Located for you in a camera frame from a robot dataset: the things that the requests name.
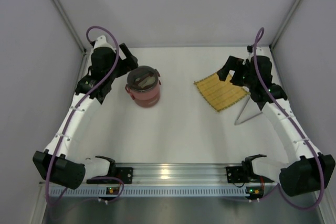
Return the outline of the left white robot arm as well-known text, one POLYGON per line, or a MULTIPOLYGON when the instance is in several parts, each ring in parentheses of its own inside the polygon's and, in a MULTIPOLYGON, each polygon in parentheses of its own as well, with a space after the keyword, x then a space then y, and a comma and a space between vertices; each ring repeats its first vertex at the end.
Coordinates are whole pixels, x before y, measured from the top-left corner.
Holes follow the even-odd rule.
POLYGON ((126 44, 120 44, 119 49, 125 59, 117 57, 116 51, 108 43, 95 44, 91 66, 77 83, 61 127, 45 150, 36 151, 33 155, 33 163, 42 179, 76 189, 85 180, 116 174, 113 159, 96 156, 76 163, 75 153, 93 115, 111 91, 113 81, 138 67, 137 58, 126 44))

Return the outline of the cream small spoon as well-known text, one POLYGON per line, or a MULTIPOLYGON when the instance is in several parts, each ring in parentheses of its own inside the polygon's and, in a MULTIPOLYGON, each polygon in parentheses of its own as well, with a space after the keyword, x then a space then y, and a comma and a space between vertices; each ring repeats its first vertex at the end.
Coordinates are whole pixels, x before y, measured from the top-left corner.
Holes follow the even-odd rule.
POLYGON ((151 86, 155 82, 155 80, 156 78, 154 76, 148 76, 139 83, 139 87, 141 87, 142 89, 145 89, 145 87, 151 86))

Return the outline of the pink steel-lined pot with handles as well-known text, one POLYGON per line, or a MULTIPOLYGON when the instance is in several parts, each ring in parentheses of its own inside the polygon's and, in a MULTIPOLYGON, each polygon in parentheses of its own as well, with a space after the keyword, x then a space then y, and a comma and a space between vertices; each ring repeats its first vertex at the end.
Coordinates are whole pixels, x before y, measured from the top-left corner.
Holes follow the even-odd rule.
POLYGON ((160 85, 158 82, 155 86, 147 90, 137 91, 126 84, 125 90, 137 105, 147 108, 158 103, 160 99, 160 85))

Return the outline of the metal tongs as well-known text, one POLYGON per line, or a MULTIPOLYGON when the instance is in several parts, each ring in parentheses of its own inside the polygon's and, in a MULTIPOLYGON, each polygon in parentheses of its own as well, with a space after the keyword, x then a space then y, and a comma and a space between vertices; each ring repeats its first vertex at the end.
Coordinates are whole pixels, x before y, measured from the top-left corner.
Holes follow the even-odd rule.
POLYGON ((241 109, 241 111, 239 112, 234 125, 240 125, 243 124, 244 122, 247 122, 250 119, 253 119, 255 117, 257 117, 258 115, 261 114, 261 111, 257 105, 257 103, 255 103, 252 98, 250 96, 248 96, 248 99, 245 103, 245 105, 243 106, 243 108, 241 109))

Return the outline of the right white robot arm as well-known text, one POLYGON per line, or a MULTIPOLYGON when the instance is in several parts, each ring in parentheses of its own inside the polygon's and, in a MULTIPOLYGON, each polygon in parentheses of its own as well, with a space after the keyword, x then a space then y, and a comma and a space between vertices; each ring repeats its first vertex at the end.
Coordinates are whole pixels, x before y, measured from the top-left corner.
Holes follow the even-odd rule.
POLYGON ((335 168, 332 155, 324 155, 311 143, 299 125, 283 88, 272 81, 272 63, 266 56, 241 59, 229 56, 217 72, 225 81, 230 71, 231 84, 245 87, 259 111, 268 119, 287 154, 282 163, 265 154, 246 157, 242 161, 248 179, 259 176, 277 182, 290 197, 327 188, 335 168))

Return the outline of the grey transparent lid with handles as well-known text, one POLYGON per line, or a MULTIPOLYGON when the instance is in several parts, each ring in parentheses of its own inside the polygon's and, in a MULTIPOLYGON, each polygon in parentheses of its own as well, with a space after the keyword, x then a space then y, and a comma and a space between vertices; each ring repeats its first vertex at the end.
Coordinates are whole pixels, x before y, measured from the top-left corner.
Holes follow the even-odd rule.
POLYGON ((127 76, 128 87, 136 92, 149 92, 159 83, 159 72, 149 66, 139 66, 127 76))

